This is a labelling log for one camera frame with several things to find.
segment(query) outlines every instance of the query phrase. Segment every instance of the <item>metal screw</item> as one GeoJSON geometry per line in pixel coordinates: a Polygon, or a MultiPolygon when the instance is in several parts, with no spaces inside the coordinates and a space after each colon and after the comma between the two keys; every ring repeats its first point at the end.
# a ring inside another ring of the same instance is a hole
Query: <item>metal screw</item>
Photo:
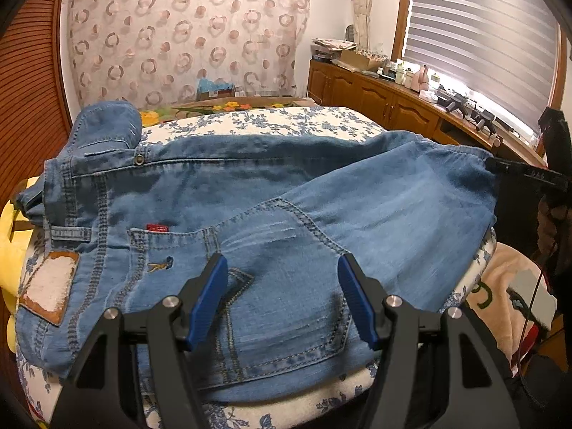
{"type": "Polygon", "coordinates": [[[108,308],[104,312],[105,319],[115,319],[119,316],[119,310],[117,308],[108,308]]]}
{"type": "Polygon", "coordinates": [[[385,303],[387,303],[392,308],[397,308],[403,305],[403,300],[401,299],[401,297],[398,297],[397,295],[389,295],[385,299],[385,303]]]}
{"type": "Polygon", "coordinates": [[[451,308],[447,309],[447,314],[453,319],[459,319],[463,315],[463,312],[460,310],[460,308],[451,306],[451,308]]]}
{"type": "Polygon", "coordinates": [[[174,308],[175,306],[178,305],[179,299],[178,297],[175,297],[174,295],[171,297],[165,297],[163,299],[163,306],[165,306],[166,308],[174,308]]]}

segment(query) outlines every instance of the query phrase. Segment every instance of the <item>yellow flower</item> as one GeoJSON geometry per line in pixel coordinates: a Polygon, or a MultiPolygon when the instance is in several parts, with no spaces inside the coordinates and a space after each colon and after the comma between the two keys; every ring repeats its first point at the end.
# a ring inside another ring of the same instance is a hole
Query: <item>yellow flower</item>
{"type": "Polygon", "coordinates": [[[143,127],[150,127],[151,125],[159,124],[159,113],[156,111],[143,111],[141,113],[141,122],[143,127]]]}

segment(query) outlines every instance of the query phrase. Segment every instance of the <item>blue gripper pad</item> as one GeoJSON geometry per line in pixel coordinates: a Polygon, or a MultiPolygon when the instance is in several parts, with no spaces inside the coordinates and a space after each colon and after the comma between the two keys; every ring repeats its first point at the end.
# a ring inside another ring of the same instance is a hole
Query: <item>blue gripper pad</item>
{"type": "Polygon", "coordinates": [[[187,335],[189,350],[194,350],[199,343],[207,338],[218,304],[227,290],[227,259],[221,255],[216,260],[212,270],[209,263],[207,263],[201,274],[202,276],[208,276],[208,278],[206,280],[202,279],[204,287],[189,314],[189,334],[187,335]]]}
{"type": "Polygon", "coordinates": [[[375,332],[375,314],[361,286],[367,282],[367,278],[351,253],[340,256],[337,262],[337,279],[350,307],[360,339],[374,349],[375,344],[379,342],[378,334],[375,332]]]}

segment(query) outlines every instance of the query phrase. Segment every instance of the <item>curtain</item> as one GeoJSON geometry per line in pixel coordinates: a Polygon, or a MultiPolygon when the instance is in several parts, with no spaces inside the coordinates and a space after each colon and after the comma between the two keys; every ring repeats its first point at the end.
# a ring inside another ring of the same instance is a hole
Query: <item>curtain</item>
{"type": "Polygon", "coordinates": [[[542,0],[412,0],[404,59],[462,81],[538,133],[556,34],[542,0]]]}
{"type": "Polygon", "coordinates": [[[237,95],[295,93],[310,0],[70,0],[68,42],[82,107],[196,99],[201,78],[237,95]]]}
{"type": "Polygon", "coordinates": [[[370,14],[373,0],[354,0],[354,42],[362,50],[370,49],[370,14]]]}

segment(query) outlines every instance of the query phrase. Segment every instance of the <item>brown and white leather patch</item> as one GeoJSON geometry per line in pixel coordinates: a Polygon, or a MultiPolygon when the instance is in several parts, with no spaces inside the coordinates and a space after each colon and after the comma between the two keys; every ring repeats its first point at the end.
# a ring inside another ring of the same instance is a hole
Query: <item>brown and white leather patch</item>
{"type": "Polygon", "coordinates": [[[68,307],[78,261],[78,253],[50,252],[25,285],[19,304],[59,326],[68,307]]]}

